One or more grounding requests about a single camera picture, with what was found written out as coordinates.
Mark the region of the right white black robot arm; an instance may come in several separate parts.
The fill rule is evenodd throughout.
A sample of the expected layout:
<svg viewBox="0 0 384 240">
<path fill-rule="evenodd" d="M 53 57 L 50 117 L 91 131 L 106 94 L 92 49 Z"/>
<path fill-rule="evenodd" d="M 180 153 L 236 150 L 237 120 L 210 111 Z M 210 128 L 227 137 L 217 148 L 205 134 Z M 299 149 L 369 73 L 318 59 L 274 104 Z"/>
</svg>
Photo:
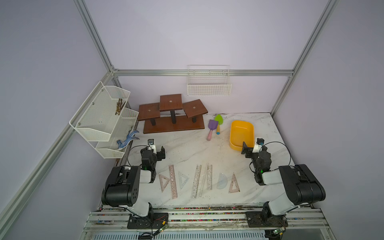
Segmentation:
<svg viewBox="0 0 384 240">
<path fill-rule="evenodd" d="M 283 217 L 288 212 L 326 198 L 326 191 L 305 164 L 279 166 L 271 170 L 272 155 L 264 139 L 257 139 L 253 147 L 243 142 L 241 154 L 251 159 L 251 171 L 260 186 L 282 184 L 285 192 L 272 201 L 264 203 L 262 218 L 268 220 Z"/>
</svg>

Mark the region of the yellow plastic storage box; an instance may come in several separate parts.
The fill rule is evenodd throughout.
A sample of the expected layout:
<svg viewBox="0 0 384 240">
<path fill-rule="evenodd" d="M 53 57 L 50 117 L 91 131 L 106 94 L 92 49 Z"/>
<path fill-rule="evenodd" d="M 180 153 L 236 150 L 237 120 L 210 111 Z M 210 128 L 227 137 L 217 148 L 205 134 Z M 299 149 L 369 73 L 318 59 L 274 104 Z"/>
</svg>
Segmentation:
<svg viewBox="0 0 384 240">
<path fill-rule="evenodd" d="M 230 148 L 235 151 L 242 151 L 243 142 L 248 147 L 255 144 L 255 130 L 253 124 L 245 121 L 235 120 L 231 124 Z"/>
</svg>

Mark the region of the clear blue triangle ruler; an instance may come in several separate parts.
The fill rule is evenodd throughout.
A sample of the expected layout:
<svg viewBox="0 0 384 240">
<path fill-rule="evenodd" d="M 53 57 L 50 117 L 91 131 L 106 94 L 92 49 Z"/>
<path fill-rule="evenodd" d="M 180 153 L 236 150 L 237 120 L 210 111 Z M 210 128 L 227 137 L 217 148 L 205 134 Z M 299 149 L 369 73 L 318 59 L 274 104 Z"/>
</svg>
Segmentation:
<svg viewBox="0 0 384 240">
<path fill-rule="evenodd" d="M 182 172 L 178 172 L 178 174 L 179 174 L 180 189 L 182 190 L 190 178 L 187 175 L 183 174 Z"/>
</svg>

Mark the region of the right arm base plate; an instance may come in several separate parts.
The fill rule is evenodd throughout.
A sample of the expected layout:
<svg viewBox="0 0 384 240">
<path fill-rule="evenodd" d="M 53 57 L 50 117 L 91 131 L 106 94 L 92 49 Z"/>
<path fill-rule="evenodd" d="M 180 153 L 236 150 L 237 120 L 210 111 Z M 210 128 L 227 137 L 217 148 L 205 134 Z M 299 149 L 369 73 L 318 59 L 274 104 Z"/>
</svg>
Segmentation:
<svg viewBox="0 0 384 240">
<path fill-rule="evenodd" d="M 285 216 L 267 216 L 263 212 L 246 212 L 246 220 L 250 228 L 280 228 L 287 227 L 288 222 Z"/>
</svg>

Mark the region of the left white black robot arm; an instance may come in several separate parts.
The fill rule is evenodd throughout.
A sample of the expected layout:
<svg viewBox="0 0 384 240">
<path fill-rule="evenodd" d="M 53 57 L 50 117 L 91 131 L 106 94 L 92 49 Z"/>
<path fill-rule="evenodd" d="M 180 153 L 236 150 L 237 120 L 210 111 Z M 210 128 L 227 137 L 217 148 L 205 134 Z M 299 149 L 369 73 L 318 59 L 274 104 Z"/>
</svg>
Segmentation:
<svg viewBox="0 0 384 240">
<path fill-rule="evenodd" d="M 109 174 L 102 192 L 103 205 L 123 208 L 136 218 L 153 220 L 153 207 L 139 198 L 140 184 L 155 181 L 158 161 L 166 158 L 165 148 L 159 152 L 152 146 L 141 149 L 142 163 L 139 166 L 114 167 Z"/>
</svg>

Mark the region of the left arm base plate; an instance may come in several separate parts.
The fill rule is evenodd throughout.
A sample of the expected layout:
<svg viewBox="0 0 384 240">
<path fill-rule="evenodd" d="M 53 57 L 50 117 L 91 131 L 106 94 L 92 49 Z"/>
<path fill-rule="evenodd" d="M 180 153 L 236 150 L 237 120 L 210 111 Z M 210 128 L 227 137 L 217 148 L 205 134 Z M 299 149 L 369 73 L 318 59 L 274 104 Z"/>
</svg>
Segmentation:
<svg viewBox="0 0 384 240">
<path fill-rule="evenodd" d="M 147 217 L 130 217 L 127 229 L 153 229 L 158 230 L 166 226 L 169 221 L 168 213 L 153 213 Z"/>
</svg>

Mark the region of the clear stencil straight ruler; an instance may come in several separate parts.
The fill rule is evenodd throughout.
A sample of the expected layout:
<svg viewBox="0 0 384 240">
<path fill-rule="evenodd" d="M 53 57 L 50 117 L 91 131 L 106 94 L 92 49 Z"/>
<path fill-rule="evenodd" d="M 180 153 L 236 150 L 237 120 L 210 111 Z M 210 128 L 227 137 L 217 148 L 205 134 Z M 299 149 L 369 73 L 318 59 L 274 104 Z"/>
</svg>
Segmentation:
<svg viewBox="0 0 384 240">
<path fill-rule="evenodd" d="M 191 198 L 193 199 L 197 197 L 201 170 L 202 170 L 202 165 L 197 165 L 195 175 L 194 175 L 194 180 L 193 180 L 192 192 L 191 192 Z"/>
</svg>

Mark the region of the clear thin straight ruler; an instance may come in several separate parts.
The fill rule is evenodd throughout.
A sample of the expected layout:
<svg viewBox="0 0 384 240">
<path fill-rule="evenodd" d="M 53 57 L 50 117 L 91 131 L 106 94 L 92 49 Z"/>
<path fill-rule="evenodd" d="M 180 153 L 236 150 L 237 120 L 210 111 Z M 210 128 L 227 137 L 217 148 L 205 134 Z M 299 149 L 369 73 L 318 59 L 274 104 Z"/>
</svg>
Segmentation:
<svg viewBox="0 0 384 240">
<path fill-rule="evenodd" d="M 203 190 L 204 190 L 205 182 L 207 179 L 208 171 L 209 171 L 209 163 L 206 164 L 205 171 L 203 174 L 203 179 L 202 179 L 202 182 L 200 183 L 199 197 L 201 197 L 203 194 Z"/>
</svg>

